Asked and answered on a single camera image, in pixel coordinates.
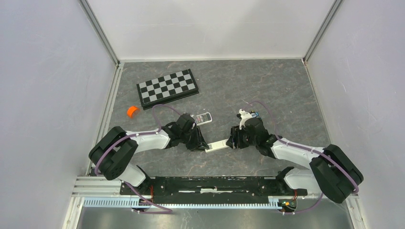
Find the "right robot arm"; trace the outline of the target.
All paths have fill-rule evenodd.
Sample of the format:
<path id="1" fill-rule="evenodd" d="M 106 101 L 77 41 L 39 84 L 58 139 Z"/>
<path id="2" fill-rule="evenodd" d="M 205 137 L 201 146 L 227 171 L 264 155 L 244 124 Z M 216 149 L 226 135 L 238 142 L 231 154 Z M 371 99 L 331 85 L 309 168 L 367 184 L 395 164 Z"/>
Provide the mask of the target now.
<path id="1" fill-rule="evenodd" d="M 269 133 L 259 118 L 233 126 L 226 145 L 233 149 L 253 146 L 264 156 L 305 167 L 302 172 L 293 168 L 276 181 L 276 189 L 282 195 L 305 189 L 342 203 L 349 195 L 358 193 L 358 186 L 364 181 L 361 171 L 337 145 L 311 147 L 291 142 Z"/>

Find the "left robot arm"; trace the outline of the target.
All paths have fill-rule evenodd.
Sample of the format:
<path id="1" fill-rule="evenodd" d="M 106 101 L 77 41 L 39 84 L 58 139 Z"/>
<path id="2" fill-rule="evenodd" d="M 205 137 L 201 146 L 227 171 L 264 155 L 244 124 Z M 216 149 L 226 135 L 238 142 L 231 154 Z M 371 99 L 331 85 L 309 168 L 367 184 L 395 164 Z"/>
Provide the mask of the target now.
<path id="1" fill-rule="evenodd" d="M 199 126 L 211 121 L 210 113 L 184 113 L 177 121 L 151 131 L 131 132 L 115 126 L 92 148 L 89 159 L 96 166 L 96 174 L 102 174 L 107 180 L 127 182 L 142 195 L 149 191 L 150 181 L 139 166 L 130 163 L 132 157 L 139 152 L 169 149 L 178 144 L 185 144 L 190 151 L 209 149 Z"/>

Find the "slim white remote control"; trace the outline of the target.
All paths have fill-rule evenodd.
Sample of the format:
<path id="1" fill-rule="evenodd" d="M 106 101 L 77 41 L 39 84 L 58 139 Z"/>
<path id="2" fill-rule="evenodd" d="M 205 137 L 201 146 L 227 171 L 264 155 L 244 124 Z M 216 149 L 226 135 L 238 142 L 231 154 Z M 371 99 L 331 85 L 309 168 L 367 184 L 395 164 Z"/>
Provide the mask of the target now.
<path id="1" fill-rule="evenodd" d="M 226 142 L 227 142 L 227 139 L 217 141 L 217 142 L 213 142 L 213 143 L 209 143 L 208 144 L 209 148 L 205 149 L 205 152 L 210 153 L 210 152 L 214 152 L 214 151 L 217 151 L 217 150 L 229 148 L 229 146 L 226 145 Z"/>

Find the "white remote with buttons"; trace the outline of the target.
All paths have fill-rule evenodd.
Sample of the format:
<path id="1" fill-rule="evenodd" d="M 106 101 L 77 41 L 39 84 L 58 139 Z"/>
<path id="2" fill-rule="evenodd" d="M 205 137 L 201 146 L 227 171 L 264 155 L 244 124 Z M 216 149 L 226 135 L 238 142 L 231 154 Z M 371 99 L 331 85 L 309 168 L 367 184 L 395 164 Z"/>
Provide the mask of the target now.
<path id="1" fill-rule="evenodd" d="M 194 117 L 197 126 L 208 124 L 213 121 L 213 118 L 209 112 L 198 114 Z"/>

